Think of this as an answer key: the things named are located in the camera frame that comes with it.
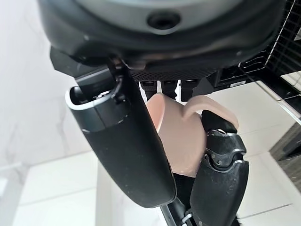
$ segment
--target tile grout line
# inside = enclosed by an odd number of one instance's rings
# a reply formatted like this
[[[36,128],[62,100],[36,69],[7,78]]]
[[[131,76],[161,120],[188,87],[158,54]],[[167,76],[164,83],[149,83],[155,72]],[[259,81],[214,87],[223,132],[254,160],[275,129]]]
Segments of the tile grout line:
[[[50,163],[52,161],[57,161],[57,160],[62,160],[62,159],[68,159],[70,157],[75,157],[77,155],[86,154],[86,153],[89,153],[89,152],[93,152],[93,150],[89,149],[89,150],[86,150],[86,151],[83,151],[83,152],[74,153],[74,154],[63,156],[63,157],[59,157],[59,158],[56,158],[56,159],[49,159],[49,160],[41,161],[41,162],[38,162],[38,163],[31,164],[29,166],[30,167],[39,166],[39,165],[42,165],[42,164],[45,164],[45,163]]]
[[[283,206],[279,206],[279,207],[276,207],[276,208],[273,208],[273,209],[270,209],[270,210],[265,210],[265,211],[262,211],[262,212],[259,212],[259,213],[254,213],[254,214],[248,215],[248,216],[243,217],[243,218],[238,218],[238,220],[243,220],[243,219],[246,219],[246,218],[254,217],[254,216],[257,216],[257,215],[260,215],[260,214],[263,214],[263,213],[268,213],[268,212],[271,212],[271,211],[274,211],[274,210],[277,210],[277,209],[281,209],[283,207],[291,206],[291,205],[293,205],[293,203],[283,205]]]
[[[75,191],[75,192],[60,194],[60,195],[56,195],[56,196],[52,196],[52,197],[32,201],[32,202],[26,202],[26,203],[19,204],[18,207],[30,206],[30,205],[33,205],[33,204],[36,204],[36,203],[39,203],[39,202],[45,202],[45,201],[49,201],[49,200],[52,200],[52,199],[57,199],[57,198],[61,198],[61,197],[64,197],[64,196],[73,195],[73,194],[76,194],[76,193],[81,193],[81,192],[93,190],[93,189],[96,189],[96,188],[97,188],[96,186],[95,187],[89,187],[89,188],[85,188],[85,189],[78,190],[78,191]]]

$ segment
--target ceramic mug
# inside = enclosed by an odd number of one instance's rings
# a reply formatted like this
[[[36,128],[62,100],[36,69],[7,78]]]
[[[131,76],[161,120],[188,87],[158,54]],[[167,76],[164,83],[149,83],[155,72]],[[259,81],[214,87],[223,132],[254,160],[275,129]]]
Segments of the ceramic mug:
[[[191,98],[186,105],[157,93],[146,104],[161,138],[174,173],[195,177],[206,148],[206,133],[199,110],[209,110],[231,122],[238,120],[231,111],[206,96]]]

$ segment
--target white tile floor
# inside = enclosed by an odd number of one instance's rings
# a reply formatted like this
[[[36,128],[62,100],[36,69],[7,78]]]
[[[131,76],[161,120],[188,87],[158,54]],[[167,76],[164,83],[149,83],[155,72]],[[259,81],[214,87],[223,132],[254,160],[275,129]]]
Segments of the white tile floor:
[[[94,226],[97,165],[90,151],[32,167],[13,226]]]

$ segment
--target white wall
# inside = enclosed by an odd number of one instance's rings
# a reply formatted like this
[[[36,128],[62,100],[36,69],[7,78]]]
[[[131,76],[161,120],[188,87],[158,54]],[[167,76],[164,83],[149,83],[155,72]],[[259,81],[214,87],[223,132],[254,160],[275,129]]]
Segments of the white wall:
[[[53,69],[36,0],[0,8],[0,166],[90,150],[64,103],[73,78]]]

